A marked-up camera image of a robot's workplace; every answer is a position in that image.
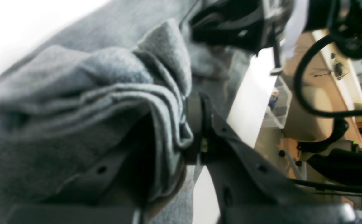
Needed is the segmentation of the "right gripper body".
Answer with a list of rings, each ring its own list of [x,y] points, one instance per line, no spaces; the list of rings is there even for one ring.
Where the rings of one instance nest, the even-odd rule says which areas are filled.
[[[218,0],[190,20],[192,39],[259,53],[279,44],[292,0]]]

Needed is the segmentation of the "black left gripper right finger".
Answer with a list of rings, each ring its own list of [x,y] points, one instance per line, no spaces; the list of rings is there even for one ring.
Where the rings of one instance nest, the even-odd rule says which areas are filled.
[[[207,166],[217,196],[219,224],[356,224],[349,204],[329,203],[297,187],[242,142],[204,94],[186,100],[194,135],[186,163]]]

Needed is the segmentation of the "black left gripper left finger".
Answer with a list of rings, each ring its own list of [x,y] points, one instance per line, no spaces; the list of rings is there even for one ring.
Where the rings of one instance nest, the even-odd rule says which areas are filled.
[[[120,146],[52,197],[15,205],[8,224],[148,224],[150,149]]]

